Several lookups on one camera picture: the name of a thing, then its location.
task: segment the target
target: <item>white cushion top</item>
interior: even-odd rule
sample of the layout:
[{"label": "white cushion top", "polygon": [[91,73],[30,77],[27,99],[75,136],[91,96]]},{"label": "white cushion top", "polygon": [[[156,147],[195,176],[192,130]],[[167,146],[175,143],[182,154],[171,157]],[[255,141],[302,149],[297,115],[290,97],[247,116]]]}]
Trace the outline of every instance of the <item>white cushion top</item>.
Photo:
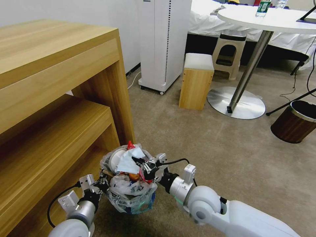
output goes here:
[{"label": "white cushion top", "polygon": [[187,53],[184,68],[214,71],[212,56],[209,54]]}]

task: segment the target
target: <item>wooden cabinet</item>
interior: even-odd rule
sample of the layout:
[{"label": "wooden cabinet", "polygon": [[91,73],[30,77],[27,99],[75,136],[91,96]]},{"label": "wooden cabinet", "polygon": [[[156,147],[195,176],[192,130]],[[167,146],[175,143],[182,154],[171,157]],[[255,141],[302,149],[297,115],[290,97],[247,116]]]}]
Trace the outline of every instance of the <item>wooden cabinet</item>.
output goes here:
[{"label": "wooden cabinet", "polygon": [[[0,236],[47,235],[52,198],[134,142],[118,32],[53,20],[0,28]],[[65,214],[55,204],[51,216]]]}]

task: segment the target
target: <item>plastic bottle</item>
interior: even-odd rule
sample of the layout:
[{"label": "plastic bottle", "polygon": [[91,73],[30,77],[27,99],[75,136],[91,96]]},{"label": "plastic bottle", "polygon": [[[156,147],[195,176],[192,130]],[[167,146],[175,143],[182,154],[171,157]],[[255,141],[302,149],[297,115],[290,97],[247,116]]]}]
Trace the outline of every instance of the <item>plastic bottle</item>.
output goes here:
[{"label": "plastic bottle", "polygon": [[276,8],[284,8],[287,0],[279,0],[276,4]]},{"label": "plastic bottle", "polygon": [[258,6],[258,10],[256,16],[258,17],[265,17],[267,14],[268,8],[271,4],[271,0],[261,0]]}]

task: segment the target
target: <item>white bedsheet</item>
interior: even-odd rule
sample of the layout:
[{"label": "white bedsheet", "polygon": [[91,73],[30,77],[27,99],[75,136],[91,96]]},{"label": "white bedsheet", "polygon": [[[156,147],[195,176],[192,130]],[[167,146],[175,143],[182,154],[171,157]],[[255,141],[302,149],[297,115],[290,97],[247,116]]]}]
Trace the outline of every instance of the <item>white bedsheet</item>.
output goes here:
[{"label": "white bedsheet", "polygon": [[[230,29],[244,31],[247,34],[247,40],[259,40],[261,30],[226,23],[220,20],[216,15],[210,15],[212,11],[221,7],[221,5],[221,3],[213,0],[192,0],[189,32],[198,35],[218,37],[221,31]],[[242,14],[242,11],[246,11],[247,8],[252,8],[253,6],[225,4],[225,7],[236,8],[236,10]],[[303,70],[313,65],[312,57],[316,48],[316,40],[312,46],[311,44],[315,37],[316,35],[275,32],[269,44],[308,55],[309,59],[307,59],[305,65],[300,68],[300,70]]]}]

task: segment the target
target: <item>garbage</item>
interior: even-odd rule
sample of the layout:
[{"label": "garbage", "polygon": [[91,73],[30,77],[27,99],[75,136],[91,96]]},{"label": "garbage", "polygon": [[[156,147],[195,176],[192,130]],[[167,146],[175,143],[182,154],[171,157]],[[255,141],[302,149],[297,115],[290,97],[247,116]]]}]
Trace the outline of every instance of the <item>garbage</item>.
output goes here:
[{"label": "garbage", "polygon": [[106,196],[111,204],[119,211],[128,214],[139,214],[150,210],[155,200],[156,181],[146,181],[142,177],[140,168],[130,162],[129,157],[152,159],[148,151],[143,150],[141,144],[129,143],[116,148],[106,154],[101,162],[101,169],[109,174],[109,190]]},{"label": "garbage", "polygon": [[132,156],[135,158],[142,158],[145,156],[145,154],[139,147],[127,150],[121,156],[121,159],[115,171],[138,174],[139,166],[136,165],[135,161],[133,161]]}]

